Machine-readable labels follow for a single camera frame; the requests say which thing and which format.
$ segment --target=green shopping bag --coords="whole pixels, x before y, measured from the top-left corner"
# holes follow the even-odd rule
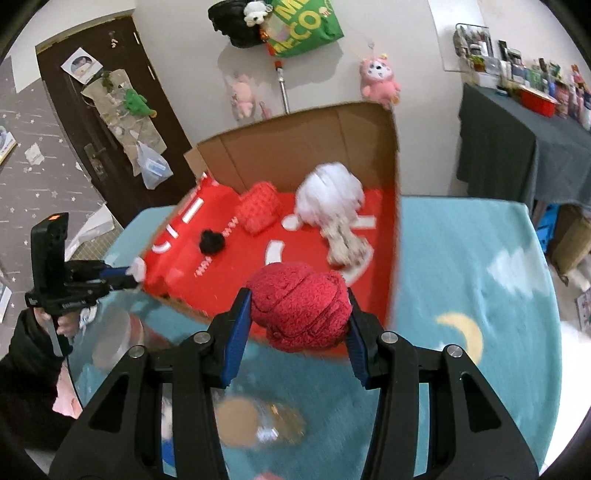
[[[272,0],[262,25],[277,57],[292,57],[343,37],[330,0]]]

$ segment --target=gray tablecloth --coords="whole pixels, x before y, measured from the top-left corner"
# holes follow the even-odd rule
[[[465,84],[457,179],[473,197],[591,207],[591,134],[494,90]]]

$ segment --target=blue gripper pad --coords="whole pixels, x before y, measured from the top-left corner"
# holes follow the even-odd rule
[[[347,351],[349,352],[349,362],[351,362],[351,367],[353,367],[353,373],[363,387],[367,388],[369,384],[368,352],[359,333],[359,328],[351,318],[349,318],[349,333],[345,341]]]
[[[109,278],[109,277],[123,277],[125,276],[125,272],[129,267],[118,267],[118,268],[109,268],[105,269],[100,272],[100,278]]]
[[[238,375],[248,333],[251,330],[251,298],[252,292],[247,288],[241,288],[229,312],[230,321],[234,321],[234,326],[226,343],[224,367],[220,375],[226,387]]]

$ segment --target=screw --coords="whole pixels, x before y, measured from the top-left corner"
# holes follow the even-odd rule
[[[129,349],[129,356],[131,358],[139,358],[144,354],[145,348],[141,345],[135,345]]]
[[[394,332],[384,332],[380,338],[384,343],[398,342],[398,335],[396,335]]]
[[[464,350],[462,350],[462,347],[460,346],[450,345],[449,347],[447,347],[447,354],[449,356],[452,356],[453,358],[460,358],[462,356],[462,353],[464,353]]]
[[[195,343],[208,343],[212,339],[212,336],[207,332],[197,332],[193,335],[193,341]]]

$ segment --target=white teddy bear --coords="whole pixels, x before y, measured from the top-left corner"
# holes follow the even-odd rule
[[[273,10],[273,7],[265,2],[248,2],[244,7],[244,21],[249,27],[260,25],[265,21],[265,17],[271,10]]]

